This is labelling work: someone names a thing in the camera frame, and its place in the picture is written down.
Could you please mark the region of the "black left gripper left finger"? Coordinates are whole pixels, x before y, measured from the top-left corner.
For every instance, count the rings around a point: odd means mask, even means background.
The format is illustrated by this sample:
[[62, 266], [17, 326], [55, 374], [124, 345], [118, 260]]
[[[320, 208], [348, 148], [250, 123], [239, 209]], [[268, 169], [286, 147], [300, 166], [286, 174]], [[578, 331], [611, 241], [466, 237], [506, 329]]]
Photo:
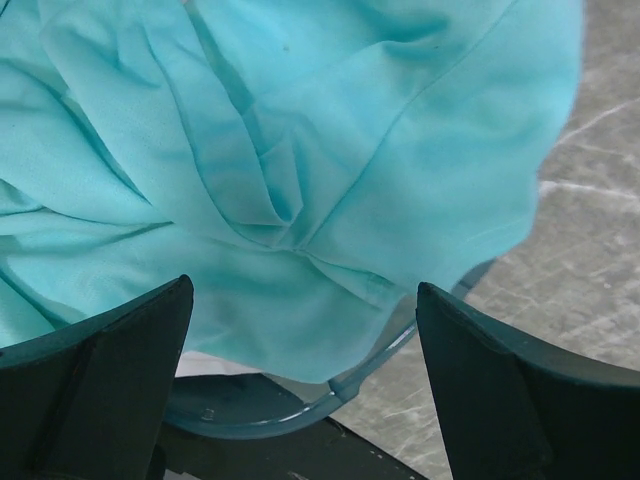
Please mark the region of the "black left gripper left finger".
[[161, 479], [157, 446], [193, 308], [187, 276], [1, 350], [4, 479]]

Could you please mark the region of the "turquoise t-shirt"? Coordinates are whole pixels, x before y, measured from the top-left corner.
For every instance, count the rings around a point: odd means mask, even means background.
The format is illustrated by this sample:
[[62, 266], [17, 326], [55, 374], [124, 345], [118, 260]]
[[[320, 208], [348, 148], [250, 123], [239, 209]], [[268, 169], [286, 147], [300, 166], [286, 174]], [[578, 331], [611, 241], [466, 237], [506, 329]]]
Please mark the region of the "turquoise t-shirt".
[[5, 1], [1, 342], [178, 277], [184, 352], [305, 383], [530, 233], [580, 1]]

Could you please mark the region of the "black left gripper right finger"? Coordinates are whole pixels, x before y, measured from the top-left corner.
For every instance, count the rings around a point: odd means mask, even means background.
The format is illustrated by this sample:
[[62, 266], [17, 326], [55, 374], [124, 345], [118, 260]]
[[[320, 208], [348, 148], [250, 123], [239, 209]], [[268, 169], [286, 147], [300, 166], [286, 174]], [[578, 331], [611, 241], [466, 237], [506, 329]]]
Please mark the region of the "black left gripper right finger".
[[416, 320], [456, 479], [636, 479], [639, 374], [422, 283]]

